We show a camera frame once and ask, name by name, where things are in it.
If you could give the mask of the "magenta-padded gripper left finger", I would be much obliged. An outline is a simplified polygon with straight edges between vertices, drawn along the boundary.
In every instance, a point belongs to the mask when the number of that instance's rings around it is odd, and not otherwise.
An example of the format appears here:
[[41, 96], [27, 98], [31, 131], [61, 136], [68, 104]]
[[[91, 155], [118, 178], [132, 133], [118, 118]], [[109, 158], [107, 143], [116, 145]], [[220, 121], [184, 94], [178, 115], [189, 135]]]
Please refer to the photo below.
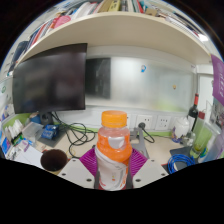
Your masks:
[[58, 176], [84, 188], [98, 189], [99, 171], [95, 149], [90, 149], [79, 159], [72, 158]]

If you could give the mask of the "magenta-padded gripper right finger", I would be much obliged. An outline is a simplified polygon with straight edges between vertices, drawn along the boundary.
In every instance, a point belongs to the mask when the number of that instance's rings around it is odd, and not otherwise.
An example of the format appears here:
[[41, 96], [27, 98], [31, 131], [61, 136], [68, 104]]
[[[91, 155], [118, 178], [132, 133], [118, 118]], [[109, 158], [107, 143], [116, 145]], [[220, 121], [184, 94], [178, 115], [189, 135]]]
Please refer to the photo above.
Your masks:
[[127, 176], [128, 189], [141, 188], [166, 176], [168, 172], [155, 159], [147, 159], [138, 150], [132, 150]]

